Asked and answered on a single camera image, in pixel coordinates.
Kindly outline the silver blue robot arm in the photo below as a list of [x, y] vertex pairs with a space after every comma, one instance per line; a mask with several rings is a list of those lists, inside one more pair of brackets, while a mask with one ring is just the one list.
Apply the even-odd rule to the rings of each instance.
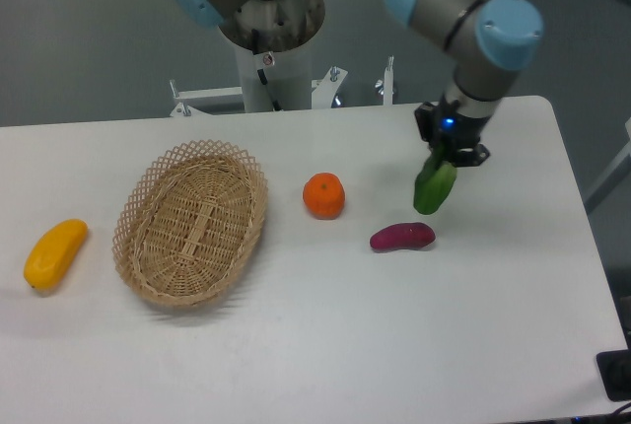
[[[311, 108], [310, 45], [323, 0], [175, 0], [198, 26], [218, 29], [233, 47], [249, 112]], [[482, 131], [533, 59], [543, 35], [526, 0], [385, 0], [390, 15], [456, 62], [436, 104], [415, 111], [421, 138], [457, 167], [489, 156]]]

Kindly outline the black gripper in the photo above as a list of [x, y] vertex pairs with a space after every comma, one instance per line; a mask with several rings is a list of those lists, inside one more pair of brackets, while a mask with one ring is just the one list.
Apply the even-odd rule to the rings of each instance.
[[448, 102], [442, 96], [436, 105], [420, 105], [414, 110], [414, 117], [421, 139], [431, 150], [439, 149], [445, 162], [455, 167], [477, 167], [490, 157], [480, 142], [490, 117], [468, 116], [462, 108], [461, 102]]

